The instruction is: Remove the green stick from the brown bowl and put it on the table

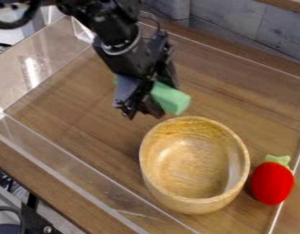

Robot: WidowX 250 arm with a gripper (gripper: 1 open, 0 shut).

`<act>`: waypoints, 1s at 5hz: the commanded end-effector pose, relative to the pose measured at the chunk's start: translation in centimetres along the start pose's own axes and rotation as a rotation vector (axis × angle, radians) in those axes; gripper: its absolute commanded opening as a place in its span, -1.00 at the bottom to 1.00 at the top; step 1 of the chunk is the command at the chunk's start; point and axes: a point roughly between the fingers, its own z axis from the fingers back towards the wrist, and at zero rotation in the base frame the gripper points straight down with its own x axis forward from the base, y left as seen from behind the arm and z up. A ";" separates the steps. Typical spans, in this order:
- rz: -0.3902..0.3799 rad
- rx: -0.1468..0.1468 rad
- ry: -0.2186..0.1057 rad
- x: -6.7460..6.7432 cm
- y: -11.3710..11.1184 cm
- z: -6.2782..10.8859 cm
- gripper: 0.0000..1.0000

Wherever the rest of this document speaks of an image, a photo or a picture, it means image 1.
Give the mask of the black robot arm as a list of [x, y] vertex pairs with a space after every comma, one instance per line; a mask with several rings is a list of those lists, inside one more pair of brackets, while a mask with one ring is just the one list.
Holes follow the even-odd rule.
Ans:
[[22, 27], [40, 7], [53, 5], [95, 33], [93, 50], [117, 77], [113, 106], [125, 117], [139, 112], [160, 118], [164, 106], [151, 93], [160, 81], [176, 88], [177, 78], [171, 60], [168, 32], [157, 29], [143, 36], [139, 19], [155, 16], [140, 11], [140, 0], [0, 0], [0, 29]]

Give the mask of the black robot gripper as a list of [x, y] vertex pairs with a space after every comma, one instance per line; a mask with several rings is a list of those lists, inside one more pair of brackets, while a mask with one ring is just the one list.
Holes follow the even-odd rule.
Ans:
[[[173, 89], [179, 87], [176, 67], [171, 59], [173, 47], [164, 30], [156, 30], [151, 37], [143, 37], [141, 31], [137, 31], [136, 40], [123, 47], [107, 46], [95, 37], [93, 49], [115, 75], [159, 80]], [[164, 109], [151, 96], [141, 101], [140, 111], [156, 119], [164, 116]]]

